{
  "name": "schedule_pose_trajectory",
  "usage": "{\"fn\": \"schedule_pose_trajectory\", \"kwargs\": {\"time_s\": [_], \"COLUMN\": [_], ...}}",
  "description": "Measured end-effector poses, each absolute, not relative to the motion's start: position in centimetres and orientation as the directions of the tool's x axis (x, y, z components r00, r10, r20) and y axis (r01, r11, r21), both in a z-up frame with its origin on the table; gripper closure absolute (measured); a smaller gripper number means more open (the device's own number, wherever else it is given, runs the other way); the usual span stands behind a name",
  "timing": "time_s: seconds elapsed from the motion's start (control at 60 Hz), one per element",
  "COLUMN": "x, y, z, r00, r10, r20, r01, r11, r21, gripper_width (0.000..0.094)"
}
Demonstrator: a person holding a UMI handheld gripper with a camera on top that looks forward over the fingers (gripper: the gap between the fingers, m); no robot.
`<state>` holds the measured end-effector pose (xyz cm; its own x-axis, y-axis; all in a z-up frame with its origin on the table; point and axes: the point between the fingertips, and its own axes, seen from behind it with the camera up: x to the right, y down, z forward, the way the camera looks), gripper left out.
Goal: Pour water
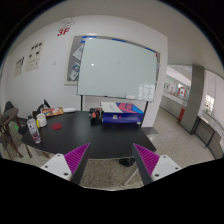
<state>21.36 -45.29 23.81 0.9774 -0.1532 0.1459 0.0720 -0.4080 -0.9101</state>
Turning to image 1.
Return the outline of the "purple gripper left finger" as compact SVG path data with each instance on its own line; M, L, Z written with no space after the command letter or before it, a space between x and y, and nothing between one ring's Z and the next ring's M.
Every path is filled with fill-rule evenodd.
M90 144L86 143L65 155L56 154L42 165L41 168L79 185L88 161L89 149Z

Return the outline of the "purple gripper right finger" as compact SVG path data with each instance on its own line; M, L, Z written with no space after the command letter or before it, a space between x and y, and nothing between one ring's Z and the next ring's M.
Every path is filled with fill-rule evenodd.
M181 170L181 167L168 155L159 156L138 144L133 145L132 153L144 185Z

